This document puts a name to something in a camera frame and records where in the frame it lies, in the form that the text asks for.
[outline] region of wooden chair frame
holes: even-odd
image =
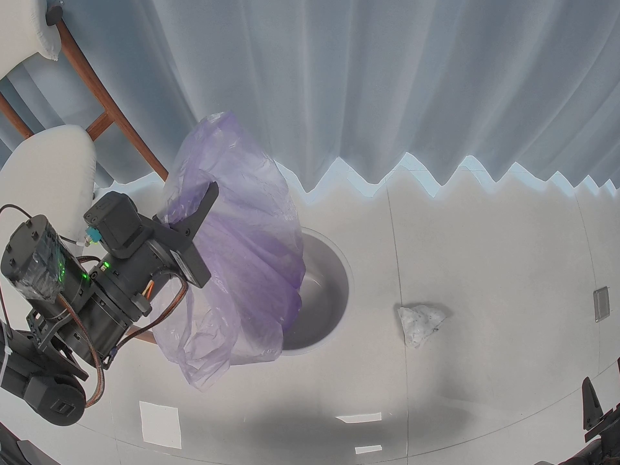
[[[65,54],[69,63],[78,73],[84,84],[88,87],[91,93],[97,98],[98,102],[104,107],[104,112],[95,119],[86,132],[89,134],[92,141],[95,141],[103,132],[109,128],[113,123],[116,124],[123,134],[127,137],[129,142],[134,145],[136,150],[144,157],[149,163],[152,169],[157,172],[159,177],[164,181],[168,177],[168,171],[161,164],[161,162],[155,157],[153,152],[144,143],[144,140],[136,133],[131,123],[127,120],[127,117],[121,112],[119,106],[113,100],[113,98],[105,89],[105,86],[95,71],[90,66],[88,60],[84,56],[82,50],[77,45],[76,41],[71,35],[65,21],[62,20],[63,8],[60,5],[54,5],[46,13],[45,19],[48,26],[56,26],[58,33],[60,34],[61,50]],[[26,139],[30,136],[34,136],[35,133],[28,127],[26,122],[22,120],[19,114],[13,109],[7,99],[0,93],[0,112],[9,119],[11,124],[18,130],[18,132]]]

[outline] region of curtain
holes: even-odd
[[[471,155],[495,181],[519,162],[620,185],[620,0],[60,1],[166,167],[231,110],[306,190],[338,157],[376,183],[407,152],[440,184]],[[34,131],[102,112],[62,57],[0,92]],[[2,161],[20,140],[5,119],[0,138]],[[96,148],[100,184],[150,171],[114,127]]]

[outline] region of chair backrest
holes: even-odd
[[[153,170],[164,180],[168,177],[164,166],[136,133],[73,39],[62,20],[62,7],[55,5],[48,9],[47,0],[0,0],[0,16],[0,79],[37,52],[45,58],[57,60],[62,51],[93,96],[104,107],[104,112],[86,128],[90,138],[96,140],[114,123]],[[2,94],[0,112],[4,113],[23,137],[34,135]]]

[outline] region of crumpled plastic bag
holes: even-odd
[[[166,358],[200,390],[230,365],[280,356],[283,331],[301,308],[306,272],[286,181],[232,113],[207,117],[185,138],[164,185],[160,221],[174,224],[193,213],[213,181],[220,194],[193,240],[212,278],[202,289],[190,285],[153,329]],[[153,299],[151,319],[180,285],[169,281]]]
[[[414,348],[422,346],[446,319],[446,314],[441,310],[426,305],[417,305],[413,308],[400,307],[398,316],[405,332],[405,344]]]

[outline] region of white chair cushion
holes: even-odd
[[[78,240],[92,205],[96,162],[95,147],[80,126],[42,131],[20,143],[0,170],[0,206],[13,203],[31,215],[42,213],[59,234]],[[0,214],[0,253],[24,220],[12,208]],[[2,275],[0,286],[12,326],[25,329],[30,306]]]
[[[58,60],[60,35],[46,12],[47,0],[0,0],[0,79],[36,52]]]

